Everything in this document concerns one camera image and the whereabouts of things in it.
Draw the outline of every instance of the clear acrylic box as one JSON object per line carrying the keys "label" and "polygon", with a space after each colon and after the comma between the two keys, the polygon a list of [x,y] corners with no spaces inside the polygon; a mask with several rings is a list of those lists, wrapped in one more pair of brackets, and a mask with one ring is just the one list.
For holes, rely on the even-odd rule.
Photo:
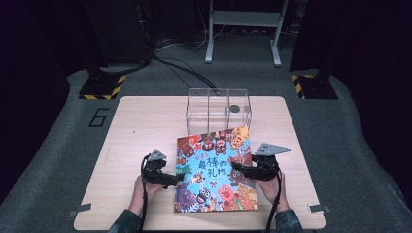
{"label": "clear acrylic box", "polygon": [[191,88],[187,105],[188,135],[248,126],[252,119],[247,89]]}

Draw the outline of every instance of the black cable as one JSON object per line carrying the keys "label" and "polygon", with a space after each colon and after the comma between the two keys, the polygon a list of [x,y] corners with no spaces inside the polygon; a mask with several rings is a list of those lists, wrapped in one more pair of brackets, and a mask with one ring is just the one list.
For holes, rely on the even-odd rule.
{"label": "black cable", "polygon": [[215,85],[214,85],[212,82],[210,82],[210,81],[209,81],[207,78],[205,78],[204,76],[196,73],[196,72],[193,70],[193,68],[191,68],[190,66],[189,66],[190,69],[185,68],[185,67],[182,67],[182,66],[180,66],[180,65],[177,65],[177,64],[174,64],[174,63],[165,61],[165,60],[163,60],[164,58],[161,59],[161,58],[157,57],[155,54],[154,54],[154,59],[157,60],[157,61],[160,61],[160,62],[163,63],[164,65],[167,65],[169,68],[174,67],[174,68],[176,68],[176,69],[179,69],[179,70],[182,70],[182,71],[184,71],[184,72],[187,72],[187,73],[189,73],[189,74],[191,74],[191,75],[194,75],[194,76],[196,76],[198,79],[200,79],[203,83],[205,83],[206,85],[208,85],[210,88],[216,89]]}
{"label": "black cable", "polygon": [[142,216],[141,216],[141,221],[139,225],[139,230],[138,232],[143,232],[143,225],[145,224],[145,219],[146,219],[146,211],[148,209],[148,192],[146,191],[146,179],[144,176],[144,165],[145,161],[148,160],[150,155],[146,155],[143,160],[142,160],[142,165],[140,167],[140,174],[142,176],[142,185],[143,185],[143,210],[142,210]]}
{"label": "black cable", "polygon": [[267,166],[270,166],[275,172],[276,172],[276,178],[278,180],[278,184],[279,184],[279,190],[278,193],[276,194],[275,200],[273,201],[273,205],[272,205],[272,209],[270,210],[270,214],[269,214],[269,218],[267,219],[266,222],[266,233],[270,233],[270,225],[272,224],[272,219],[273,216],[275,215],[276,212],[276,208],[278,207],[279,204],[279,200],[281,198],[281,192],[282,192],[282,172],[281,169],[278,168],[279,170],[277,170],[275,167],[273,167],[272,165],[270,165],[269,163],[264,163]]}
{"label": "black cable", "polygon": [[279,174],[276,174],[276,178],[278,179],[278,184],[279,184],[279,190],[278,190],[278,194],[276,195],[276,198],[273,202],[272,205],[272,209],[270,210],[270,214],[269,214],[269,218],[267,219],[267,223],[266,223],[266,233],[270,233],[270,225],[272,224],[272,219],[273,216],[275,215],[276,212],[276,208],[278,207],[279,204],[279,199],[281,197],[281,183],[282,183],[282,178],[279,177]]}

